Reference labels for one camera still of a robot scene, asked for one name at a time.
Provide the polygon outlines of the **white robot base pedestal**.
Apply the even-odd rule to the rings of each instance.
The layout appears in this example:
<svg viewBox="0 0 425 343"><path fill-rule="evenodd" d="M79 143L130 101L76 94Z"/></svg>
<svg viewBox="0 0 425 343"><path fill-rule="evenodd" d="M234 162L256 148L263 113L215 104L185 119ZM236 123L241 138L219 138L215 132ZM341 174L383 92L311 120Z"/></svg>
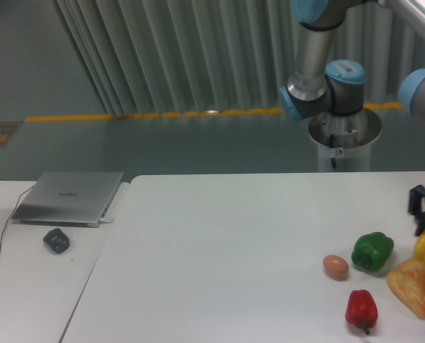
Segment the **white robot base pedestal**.
<svg viewBox="0 0 425 343"><path fill-rule="evenodd" d="M314 116L308 126L317 149L320 172L368 172L372 145L381 134L381 120L370 109L337 116L324 112Z"/></svg>

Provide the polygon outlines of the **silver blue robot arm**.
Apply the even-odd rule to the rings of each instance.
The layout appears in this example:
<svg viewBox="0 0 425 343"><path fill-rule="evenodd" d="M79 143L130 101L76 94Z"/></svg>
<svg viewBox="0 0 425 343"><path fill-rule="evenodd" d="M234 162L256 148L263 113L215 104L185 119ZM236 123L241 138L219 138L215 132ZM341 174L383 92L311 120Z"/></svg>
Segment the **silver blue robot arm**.
<svg viewBox="0 0 425 343"><path fill-rule="evenodd" d="M390 8L425 39L425 1L290 1L301 24L295 70L279 90L285 114L309 122L309 135L317 144L320 172L368 171L371 145L381 133L381 121L364 108L365 71L348 59L327 62L334 32L347 11L366 3ZM398 99L425 124L425 69L411 72L401 83ZM409 191L408 213L425 231L425 187Z"/></svg>

